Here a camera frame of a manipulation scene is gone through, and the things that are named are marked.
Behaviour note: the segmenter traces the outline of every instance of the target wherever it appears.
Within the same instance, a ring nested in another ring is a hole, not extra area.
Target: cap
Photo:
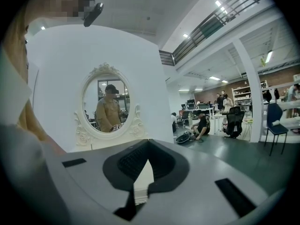
[[[106,86],[105,91],[107,90],[111,90],[111,94],[119,94],[119,90],[116,89],[115,86],[113,86],[112,84],[109,84]]]

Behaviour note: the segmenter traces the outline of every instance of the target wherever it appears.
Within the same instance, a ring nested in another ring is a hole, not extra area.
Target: brick wall
[[[275,86],[283,83],[289,83],[293,81],[293,75],[295,74],[300,74],[300,65],[294,66],[294,67],[289,67],[286,69],[282,69],[280,71],[266,74],[266,75],[261,75],[259,76],[261,81],[267,80],[268,86]],[[210,101],[211,103],[214,103],[214,101],[217,99],[217,93],[221,94],[222,90],[225,90],[225,93],[228,94],[228,97],[232,99],[233,101],[233,93],[232,89],[238,88],[238,87],[247,87],[249,86],[248,80],[244,81],[239,81],[239,82],[233,82],[231,84],[223,85],[218,88],[213,88],[210,90],[202,91],[195,93],[195,100],[196,101],[203,101],[203,102],[208,102]],[[283,90],[287,89],[286,88],[279,88],[278,92],[280,96],[283,96]]]

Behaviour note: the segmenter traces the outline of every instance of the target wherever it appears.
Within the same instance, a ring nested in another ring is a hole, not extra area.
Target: ceiling light
[[[217,78],[217,77],[210,77],[210,79],[213,79],[213,80],[220,80],[219,78]]]
[[[221,6],[221,3],[218,0],[216,1],[216,4],[218,7]]]
[[[266,63],[270,61],[273,51],[270,51],[267,56]]]

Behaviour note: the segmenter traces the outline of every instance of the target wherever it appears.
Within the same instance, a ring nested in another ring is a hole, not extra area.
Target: black slot
[[[72,167],[72,166],[79,165],[81,163],[86,163],[86,161],[83,158],[79,158],[79,159],[75,159],[75,160],[70,160],[70,161],[62,162],[62,164],[64,165],[64,167]]]
[[[240,218],[256,208],[228,178],[215,181],[215,184]]]

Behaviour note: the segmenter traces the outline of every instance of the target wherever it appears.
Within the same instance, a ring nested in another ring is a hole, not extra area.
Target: mirror frame
[[[104,133],[96,130],[88,121],[84,113],[85,92],[87,87],[95,78],[103,75],[114,75],[119,77],[125,84],[130,94],[130,111],[128,118],[124,125],[115,132]],[[81,84],[78,109],[74,112],[76,127],[76,145],[80,147],[90,148],[104,148],[114,146],[117,144],[129,142],[136,139],[148,138],[144,125],[140,119],[140,106],[135,101],[133,88],[130,86],[127,78],[113,66],[108,63],[100,64],[99,67],[94,68],[84,79]]]

